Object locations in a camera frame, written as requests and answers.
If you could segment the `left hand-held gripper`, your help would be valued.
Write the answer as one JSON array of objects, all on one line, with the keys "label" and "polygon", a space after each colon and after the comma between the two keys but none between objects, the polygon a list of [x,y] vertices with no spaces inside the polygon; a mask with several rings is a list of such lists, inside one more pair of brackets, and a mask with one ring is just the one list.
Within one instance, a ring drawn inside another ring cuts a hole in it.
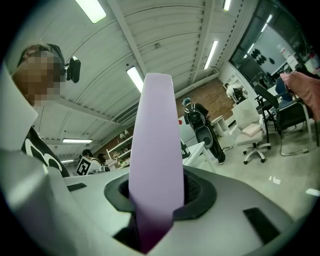
[{"label": "left hand-held gripper", "polygon": [[92,162],[87,159],[86,157],[82,157],[78,163],[78,166],[76,168],[76,175],[77,176],[86,176],[89,174],[90,170],[91,170],[91,165]]}]

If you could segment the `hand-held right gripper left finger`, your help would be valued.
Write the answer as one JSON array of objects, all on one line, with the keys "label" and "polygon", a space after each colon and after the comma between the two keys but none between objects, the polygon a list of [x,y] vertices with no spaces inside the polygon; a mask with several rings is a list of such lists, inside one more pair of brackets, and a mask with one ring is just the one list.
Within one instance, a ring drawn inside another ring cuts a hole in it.
[{"label": "hand-held right gripper left finger", "polygon": [[139,256],[140,238],[129,200],[129,170],[121,169],[64,179],[85,215],[117,246],[112,256]]}]

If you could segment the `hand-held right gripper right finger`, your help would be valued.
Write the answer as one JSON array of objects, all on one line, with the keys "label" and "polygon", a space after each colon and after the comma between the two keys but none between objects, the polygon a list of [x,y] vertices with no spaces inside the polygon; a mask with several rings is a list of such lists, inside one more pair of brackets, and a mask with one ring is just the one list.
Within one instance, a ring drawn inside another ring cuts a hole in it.
[{"label": "hand-held right gripper right finger", "polygon": [[213,184],[216,200],[199,218],[174,222],[151,256],[275,256],[300,228],[299,221],[250,185],[185,169]]}]

